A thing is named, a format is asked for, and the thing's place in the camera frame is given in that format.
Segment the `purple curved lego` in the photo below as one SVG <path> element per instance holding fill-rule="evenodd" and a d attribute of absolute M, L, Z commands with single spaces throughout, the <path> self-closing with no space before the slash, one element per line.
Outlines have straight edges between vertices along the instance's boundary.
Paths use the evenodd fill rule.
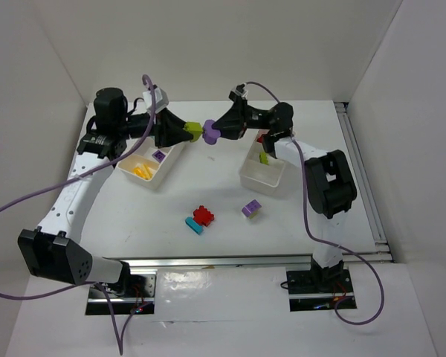
<path fill-rule="evenodd" d="M 208 145 L 215 145 L 221 137 L 221 132 L 213 128 L 214 120 L 206 120 L 203 125 L 202 138 Z"/>

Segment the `purple lego plate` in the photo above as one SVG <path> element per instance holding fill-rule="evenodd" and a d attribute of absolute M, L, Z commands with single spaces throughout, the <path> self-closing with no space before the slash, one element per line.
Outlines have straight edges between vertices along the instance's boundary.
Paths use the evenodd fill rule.
<path fill-rule="evenodd" d="M 156 151 L 154 151 L 152 153 L 152 157 L 158 162 L 161 163 L 165 158 L 166 155 L 164 154 L 164 152 L 160 151 L 159 149 L 157 149 Z"/>

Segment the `lime green lego brick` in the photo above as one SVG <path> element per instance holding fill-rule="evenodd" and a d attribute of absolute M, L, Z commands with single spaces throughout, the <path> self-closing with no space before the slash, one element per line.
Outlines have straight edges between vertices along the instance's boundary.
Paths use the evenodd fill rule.
<path fill-rule="evenodd" d="M 197 141 L 203 134 L 203 128 L 198 122 L 186 122 L 184 130 L 192 135 L 190 142 Z"/>

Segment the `green leaf lego piece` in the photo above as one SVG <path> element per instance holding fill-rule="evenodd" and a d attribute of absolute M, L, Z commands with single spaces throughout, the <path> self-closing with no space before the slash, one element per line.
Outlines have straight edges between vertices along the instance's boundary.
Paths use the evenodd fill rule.
<path fill-rule="evenodd" d="M 259 162 L 264 165 L 269 165 L 268 155 L 266 152 L 261 151 L 259 153 Z"/>

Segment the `yellow lego base piece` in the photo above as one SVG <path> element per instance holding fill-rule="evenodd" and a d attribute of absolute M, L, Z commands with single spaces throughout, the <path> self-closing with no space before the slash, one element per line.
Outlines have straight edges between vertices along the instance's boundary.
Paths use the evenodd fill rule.
<path fill-rule="evenodd" d="M 151 178 L 151 176 L 149 175 L 149 172 L 146 171 L 144 168 L 142 167 L 135 167 L 132 171 L 136 176 L 144 179 L 144 180 L 149 180 Z"/>

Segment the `pale yellow lego plate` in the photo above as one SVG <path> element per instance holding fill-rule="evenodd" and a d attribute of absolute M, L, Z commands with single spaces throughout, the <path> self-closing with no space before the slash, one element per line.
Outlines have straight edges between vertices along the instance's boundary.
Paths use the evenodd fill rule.
<path fill-rule="evenodd" d="M 152 171 L 148 168 L 148 166 L 147 165 L 145 165 L 145 164 L 142 164 L 142 165 L 140 165 L 140 167 L 142 167 L 142 168 L 144 168 L 146 171 L 148 171 L 149 172 L 149 175 L 152 177 Z"/>

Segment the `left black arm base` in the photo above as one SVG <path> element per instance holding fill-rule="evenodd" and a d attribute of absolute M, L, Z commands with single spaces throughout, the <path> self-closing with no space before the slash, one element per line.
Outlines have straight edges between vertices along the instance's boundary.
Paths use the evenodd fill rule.
<path fill-rule="evenodd" d="M 111 293 L 111 290 L 106 286 L 114 314 L 117 316 L 129 315 L 130 313 L 153 315 L 155 312 L 156 284 L 157 272 L 155 270 L 143 270 L 136 273 L 132 272 L 132 278 L 124 293 L 116 295 Z M 95 285 L 91 285 L 88 290 L 85 315 L 110 315 L 106 296 Z"/>

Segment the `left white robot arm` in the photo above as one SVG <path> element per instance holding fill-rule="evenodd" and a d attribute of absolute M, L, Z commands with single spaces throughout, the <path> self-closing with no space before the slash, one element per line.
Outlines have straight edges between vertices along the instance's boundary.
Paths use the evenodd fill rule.
<path fill-rule="evenodd" d="M 165 91 L 148 86 L 142 96 L 146 109 L 138 114 L 128 107 L 119 88 L 96 93 L 94 115 L 86 124 L 67 181 L 58 185 L 59 195 L 33 230 L 18 237 L 19 249 L 31 275 L 74 286 L 101 283 L 109 292 L 123 295 L 134 283 L 128 263 L 94 257 L 80 240 L 88 214 L 102 186 L 117 163 L 132 154 L 127 141 L 139 147 L 153 137 L 157 147 L 192 140 L 185 121 L 171 113 Z"/>

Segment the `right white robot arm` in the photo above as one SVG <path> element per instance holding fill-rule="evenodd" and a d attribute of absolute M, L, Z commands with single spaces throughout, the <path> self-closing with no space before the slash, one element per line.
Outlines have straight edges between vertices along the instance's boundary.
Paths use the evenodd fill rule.
<path fill-rule="evenodd" d="M 357 197 L 357 189 L 343 151 L 318 149 L 296 139 L 293 107 L 277 101 L 267 110 L 248 104 L 245 84 L 229 94 L 232 106 L 218 119 L 204 124 L 207 144 L 218 139 L 238 140 L 248 129 L 263 132 L 262 146 L 272 158 L 300 168 L 303 181 L 303 213 L 308 221 L 310 210 L 317 214 L 319 235 L 309 233 L 315 243 L 311 255 L 310 279 L 318 288 L 327 288 L 342 277 L 344 225 L 348 211 Z"/>

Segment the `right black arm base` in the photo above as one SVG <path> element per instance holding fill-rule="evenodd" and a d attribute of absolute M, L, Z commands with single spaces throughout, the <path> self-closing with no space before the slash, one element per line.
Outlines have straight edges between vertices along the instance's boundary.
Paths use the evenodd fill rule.
<path fill-rule="evenodd" d="M 286 280 L 279 285 L 288 292 L 291 312 L 356 309 L 354 288 L 348 269 L 340 277 L 317 285 L 309 271 L 287 271 Z"/>

